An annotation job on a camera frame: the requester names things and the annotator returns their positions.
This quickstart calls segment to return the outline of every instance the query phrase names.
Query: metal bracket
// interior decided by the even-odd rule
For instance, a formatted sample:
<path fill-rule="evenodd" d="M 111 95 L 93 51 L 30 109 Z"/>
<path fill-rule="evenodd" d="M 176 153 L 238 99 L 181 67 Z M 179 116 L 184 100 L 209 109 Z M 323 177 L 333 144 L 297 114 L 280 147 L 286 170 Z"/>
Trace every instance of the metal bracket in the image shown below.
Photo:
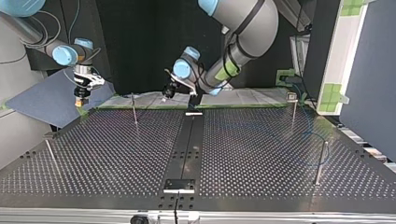
<path fill-rule="evenodd" d="M 195 180 L 168 179 L 165 182 L 163 193 L 193 194 L 195 193 Z"/>

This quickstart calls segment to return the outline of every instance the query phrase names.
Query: white wall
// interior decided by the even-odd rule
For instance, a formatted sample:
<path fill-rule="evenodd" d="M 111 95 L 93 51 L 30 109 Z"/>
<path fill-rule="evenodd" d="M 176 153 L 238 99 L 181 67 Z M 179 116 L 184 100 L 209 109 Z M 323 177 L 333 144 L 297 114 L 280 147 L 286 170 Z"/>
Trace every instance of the white wall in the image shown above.
<path fill-rule="evenodd" d="M 19 59 L 25 53 L 19 38 L 0 21 L 0 63 Z M 27 57 L 0 64 L 0 104 L 26 91 L 44 78 L 30 70 Z M 50 126 L 12 110 L 0 109 L 0 169 L 42 141 Z"/>

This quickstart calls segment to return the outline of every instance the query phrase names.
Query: gray panel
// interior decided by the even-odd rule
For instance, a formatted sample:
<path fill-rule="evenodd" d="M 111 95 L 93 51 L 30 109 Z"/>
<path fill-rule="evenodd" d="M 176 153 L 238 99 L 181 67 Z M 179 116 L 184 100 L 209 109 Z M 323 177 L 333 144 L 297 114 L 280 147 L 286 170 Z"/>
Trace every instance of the gray panel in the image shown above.
<path fill-rule="evenodd" d="M 396 161 L 394 64 L 396 1 L 371 3 L 361 31 L 341 121 L 365 141 Z"/>
<path fill-rule="evenodd" d="M 72 69 L 65 72 L 73 79 Z M 90 103 L 84 105 L 83 109 L 89 110 L 99 106 L 113 96 L 112 85 L 107 82 L 105 86 L 92 91 Z M 64 128 L 80 116 L 75 107 L 75 87 L 76 85 L 64 75 L 64 70 L 61 70 L 12 98 L 6 105 L 23 115 Z"/>
<path fill-rule="evenodd" d="M 329 142 L 315 186 L 323 141 Z M 205 111 L 201 167 L 186 164 L 183 178 L 199 191 L 187 203 L 198 211 L 394 213 L 396 175 L 323 117 L 292 107 Z"/>
<path fill-rule="evenodd" d="M 0 207 L 158 209 L 183 111 L 95 112 L 0 172 Z"/>
<path fill-rule="evenodd" d="M 317 1 L 304 70 L 306 87 L 315 99 L 318 99 L 320 94 L 340 2 L 340 0 Z"/>

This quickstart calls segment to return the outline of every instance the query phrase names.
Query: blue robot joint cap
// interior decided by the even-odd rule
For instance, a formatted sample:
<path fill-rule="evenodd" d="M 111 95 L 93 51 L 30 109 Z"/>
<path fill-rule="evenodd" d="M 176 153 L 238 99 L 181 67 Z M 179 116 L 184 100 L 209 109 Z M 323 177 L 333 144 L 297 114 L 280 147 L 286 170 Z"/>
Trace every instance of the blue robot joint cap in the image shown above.
<path fill-rule="evenodd" d="M 179 78 L 188 78 L 191 73 L 190 65 L 184 60 L 177 60 L 174 65 L 173 73 Z"/>
<path fill-rule="evenodd" d="M 201 53 L 193 48 L 193 47 L 186 47 L 184 53 L 192 57 L 194 60 L 198 61 L 201 58 Z"/>

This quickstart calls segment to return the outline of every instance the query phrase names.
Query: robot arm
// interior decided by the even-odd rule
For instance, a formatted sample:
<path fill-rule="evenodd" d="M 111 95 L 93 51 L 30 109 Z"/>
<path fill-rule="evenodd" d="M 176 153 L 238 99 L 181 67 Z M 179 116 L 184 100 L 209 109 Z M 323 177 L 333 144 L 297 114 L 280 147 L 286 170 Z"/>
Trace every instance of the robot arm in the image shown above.
<path fill-rule="evenodd" d="M 222 57 L 207 72 L 198 65 L 199 51 L 187 47 L 175 62 L 171 77 L 188 87 L 194 86 L 192 94 L 200 89 L 217 95 L 242 66 L 261 57 L 272 46 L 278 13 L 273 0 L 199 0 L 199 6 L 233 34 Z"/>
<path fill-rule="evenodd" d="M 44 35 L 19 17 L 36 14 L 44 4 L 45 0 L 0 0 L 0 21 L 13 30 L 22 42 L 37 45 L 45 39 Z M 74 80 L 77 84 L 74 92 L 76 106 L 87 104 L 91 91 L 105 84 L 105 81 L 92 71 L 92 59 L 99 50 L 93 49 L 91 40 L 77 38 L 74 45 L 69 45 L 55 39 L 43 44 L 43 47 L 38 46 L 34 49 L 47 54 L 56 63 L 74 66 Z"/>

